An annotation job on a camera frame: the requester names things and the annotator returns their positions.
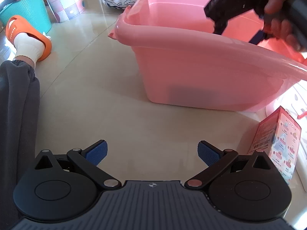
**gray pants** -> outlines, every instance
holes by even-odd
[[[19,218],[13,190],[35,157],[40,85],[19,60],[0,65],[0,229]]]

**pink plastic tub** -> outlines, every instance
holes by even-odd
[[[257,111],[307,80],[304,58],[282,40],[261,43],[275,52],[247,43],[263,26],[253,11],[212,34],[208,1],[137,0],[110,33],[132,47],[152,102]]]

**orange slipper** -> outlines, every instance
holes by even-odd
[[[19,33],[27,33],[29,36],[43,42],[43,44],[45,45],[45,50],[43,52],[43,55],[38,59],[38,61],[46,59],[51,53],[51,41],[46,36],[38,32],[34,27],[32,27],[31,24],[25,18],[15,15],[12,16],[7,22],[5,35],[7,36],[7,39],[14,45],[14,39]]]

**ribbed surface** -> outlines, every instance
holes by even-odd
[[[108,154],[108,144],[106,141],[102,142],[101,144],[97,145],[94,149],[89,151],[86,155],[85,158],[90,161],[92,164],[97,166],[102,159],[106,157]]]
[[[218,153],[210,149],[202,142],[198,143],[197,152],[200,159],[202,159],[208,166],[214,164],[220,159],[220,155]]]
[[[14,15],[20,15],[25,18],[40,33],[47,33],[51,28],[51,22],[43,0],[20,0],[12,3],[0,12],[0,20],[3,25],[6,25]]]
[[[187,190],[179,181],[128,181],[106,191],[79,218],[43,224],[21,220],[14,230],[291,230],[284,220],[242,223],[217,212],[200,191]]]

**person's leg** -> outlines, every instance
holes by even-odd
[[[13,61],[0,65],[0,229],[19,218],[13,190],[35,157],[40,85],[34,68],[44,51],[37,39],[20,33]]]

